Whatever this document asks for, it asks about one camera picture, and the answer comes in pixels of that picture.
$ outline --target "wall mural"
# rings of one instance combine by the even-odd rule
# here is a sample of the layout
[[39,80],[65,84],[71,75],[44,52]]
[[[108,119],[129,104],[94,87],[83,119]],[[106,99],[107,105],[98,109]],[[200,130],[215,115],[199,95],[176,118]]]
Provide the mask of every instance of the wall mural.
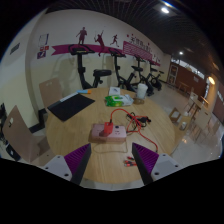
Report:
[[[79,33],[76,35],[76,38],[79,38],[79,39],[77,40],[77,44],[74,44],[73,47],[78,48],[78,47],[80,47],[80,44],[85,44],[90,49],[97,52],[99,57],[101,57],[102,53],[110,54],[110,52],[109,52],[110,47],[105,46],[105,44],[104,44],[104,38],[105,38],[104,29],[102,29],[102,32],[95,31],[95,35],[94,34],[88,34],[88,35],[92,35],[93,40],[94,40],[93,43],[96,43],[96,44],[85,43],[85,37],[87,36],[87,30],[85,27],[83,27],[79,31]],[[118,34],[115,34],[114,36],[112,36],[112,43],[110,43],[110,46],[115,45],[116,47],[119,47],[117,40],[118,40]],[[52,53],[52,56],[58,55],[58,54],[69,53],[68,46],[70,46],[70,45],[71,44],[52,46],[52,48],[55,50],[55,52]],[[130,34],[126,35],[126,40],[123,40],[122,47],[123,47],[122,48],[123,54],[127,54],[130,56],[139,55],[144,60],[149,61],[149,62],[154,62],[157,66],[160,66],[159,55],[158,55],[158,53],[152,51],[152,49],[150,47],[150,43],[149,42],[144,43],[142,40],[140,40],[138,37],[136,37],[133,33],[131,35]]]

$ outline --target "chair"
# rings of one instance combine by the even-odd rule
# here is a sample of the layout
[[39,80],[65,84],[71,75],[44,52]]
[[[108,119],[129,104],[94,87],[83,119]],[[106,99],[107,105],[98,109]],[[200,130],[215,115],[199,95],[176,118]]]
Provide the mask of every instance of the chair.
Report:
[[63,98],[59,79],[53,78],[42,82],[39,84],[39,88],[44,108],[49,113],[47,107]]
[[14,150],[31,165],[44,166],[55,156],[46,137],[31,134],[17,106],[14,106],[9,113],[3,126],[3,133]]
[[176,107],[174,107],[171,113],[169,114],[169,118],[173,123],[177,122],[180,116],[181,113],[179,112],[179,110],[177,110]]
[[198,99],[198,95],[195,94],[194,92],[191,92],[190,97],[188,99],[188,103],[185,105],[184,108],[186,108],[186,106],[189,106],[189,108],[191,108],[191,106],[193,105],[193,100],[192,99]]
[[216,132],[218,131],[219,126],[220,126],[219,120],[216,120],[215,124],[211,128],[208,126],[208,134],[205,136],[205,138],[207,138],[209,136],[209,134],[211,134],[211,136],[214,136],[216,134]]
[[201,131],[206,128],[210,118],[211,118],[211,113],[207,111],[204,107],[202,107],[194,121],[194,124],[195,124],[194,129],[196,128],[196,126],[199,127],[199,133],[197,131],[198,135],[195,139],[195,142],[197,141],[199,135],[201,134]]

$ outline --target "table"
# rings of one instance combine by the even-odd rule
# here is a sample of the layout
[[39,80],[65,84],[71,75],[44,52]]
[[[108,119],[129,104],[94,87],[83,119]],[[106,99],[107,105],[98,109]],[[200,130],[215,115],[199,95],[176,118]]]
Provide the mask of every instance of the table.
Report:
[[208,106],[209,105],[209,102],[204,97],[201,96],[201,98],[206,103],[206,106]]
[[183,82],[179,82],[179,83],[180,83],[180,85],[179,85],[178,90],[180,91],[181,86],[183,86],[185,93],[187,93],[187,88],[190,87],[190,86],[188,86],[187,84],[185,84]]
[[[52,113],[46,122],[46,134],[52,151],[57,155],[67,155],[73,150],[89,142],[91,126],[94,123],[103,124],[110,120],[110,114],[118,107],[105,106],[104,97],[108,95],[109,88],[91,89],[91,94],[83,94],[94,99],[95,102],[70,118],[62,122]],[[121,95],[129,94],[132,98],[135,93],[121,89]],[[129,113],[146,115],[152,122],[142,129],[141,133],[158,145],[158,153],[170,155],[175,145],[175,132],[173,124],[164,110],[146,98],[144,104],[122,107]],[[113,114],[114,125],[128,125],[126,113],[116,111]],[[100,183],[127,183],[140,180],[141,176],[137,166],[125,167],[123,161],[127,156],[133,156],[132,142],[143,145],[153,151],[154,144],[146,141],[138,133],[127,136],[124,143],[91,143],[92,154],[87,164],[83,178]]]
[[196,114],[196,112],[203,107],[203,103],[200,102],[198,99],[194,99],[193,97],[190,97],[190,99],[193,101],[193,104],[190,107],[190,109],[188,110],[188,113],[190,112],[190,110],[193,108],[194,105],[197,106],[197,108],[196,108],[196,110],[195,110],[195,112],[194,112],[194,114],[192,116],[192,118],[194,118],[194,115]]

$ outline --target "exercise bike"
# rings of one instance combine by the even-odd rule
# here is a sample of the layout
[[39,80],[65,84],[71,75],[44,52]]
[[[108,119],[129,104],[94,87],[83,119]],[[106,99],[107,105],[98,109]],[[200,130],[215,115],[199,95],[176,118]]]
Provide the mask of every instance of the exercise bike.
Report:
[[141,74],[141,72],[143,71],[143,69],[140,68],[140,62],[146,62],[146,61],[143,60],[139,55],[136,55],[135,54],[134,57],[138,61],[138,67],[136,67],[136,66],[131,66],[131,67],[134,68],[135,71],[138,71],[139,72],[139,79],[140,79],[140,81],[138,83],[135,83],[135,84],[132,84],[132,85],[138,85],[139,83],[144,83],[148,87],[148,89],[147,89],[147,95],[148,96],[151,96],[151,95],[154,94],[153,87],[150,84],[150,82],[148,81],[148,78],[146,78],[145,76],[143,76]]
[[150,80],[151,84],[153,87],[157,88],[158,91],[160,91],[162,89],[162,83],[159,81],[159,77],[161,76],[161,74],[164,74],[164,72],[159,71],[160,74],[158,74],[157,76],[154,76],[152,74],[152,72],[158,72],[158,70],[156,70],[155,68],[152,68],[152,65],[155,65],[153,62],[150,62],[150,73],[147,76],[147,80]]
[[135,92],[134,87],[131,85],[132,79],[134,77],[136,78],[136,76],[134,74],[135,72],[131,73],[127,80],[119,75],[119,70],[121,69],[121,67],[117,65],[117,58],[126,58],[126,55],[122,54],[117,49],[111,50],[111,48],[109,48],[109,51],[111,53],[111,56],[114,57],[114,66],[115,66],[115,72],[116,72],[117,81],[118,81],[118,86],[117,87],[121,86],[122,89],[124,89],[124,86],[125,86],[127,90]]
[[84,45],[84,44],[80,44],[80,46],[83,47],[78,47],[78,48],[72,48],[72,46],[74,46],[74,44],[70,45],[68,47],[68,50],[70,52],[71,55],[77,55],[78,56],[78,72],[79,72],[79,77],[80,77],[80,81],[81,81],[81,85],[83,89],[91,89],[91,88],[97,88],[98,84],[102,84],[103,80],[101,80],[101,77],[104,76],[109,76],[112,74],[111,70],[107,70],[107,69],[95,69],[93,71],[93,76],[95,77],[94,81],[93,81],[93,85],[91,86],[88,82],[86,82],[85,80],[85,76],[84,73],[86,72],[86,68],[83,67],[82,65],[82,55],[85,54],[94,54],[95,51],[91,50],[88,46]]

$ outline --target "wire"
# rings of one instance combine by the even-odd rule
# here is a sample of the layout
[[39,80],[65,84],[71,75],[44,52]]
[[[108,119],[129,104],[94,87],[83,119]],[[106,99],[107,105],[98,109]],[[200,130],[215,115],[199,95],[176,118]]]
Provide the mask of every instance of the wire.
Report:
[[[158,146],[157,146],[157,144],[156,144],[155,142],[153,142],[152,140],[150,140],[149,138],[145,137],[145,136],[140,132],[140,130],[141,130],[141,128],[142,128],[142,125],[141,125],[140,121],[139,121],[137,118],[143,118],[143,117],[145,117],[145,118],[148,119],[148,117],[147,117],[147,116],[133,116],[133,115],[131,115],[129,112],[127,112],[126,110],[121,109],[121,108],[118,108],[118,109],[115,109],[115,110],[111,113],[111,115],[110,115],[110,122],[112,122],[112,115],[113,115],[113,113],[114,113],[115,111],[118,111],[118,110],[122,110],[122,111],[124,111],[125,113],[127,113],[127,114],[132,118],[132,119],[131,119],[131,122],[130,122],[130,123],[128,124],[128,126],[127,126],[127,133],[134,133],[134,132],[139,133],[143,138],[145,138],[146,140],[148,140],[149,142],[153,143],[153,144],[156,146],[156,152],[158,153]],[[136,126],[137,126],[137,128],[138,128],[138,131],[129,131],[129,130],[128,130],[130,124],[131,124],[133,121],[135,121]]]

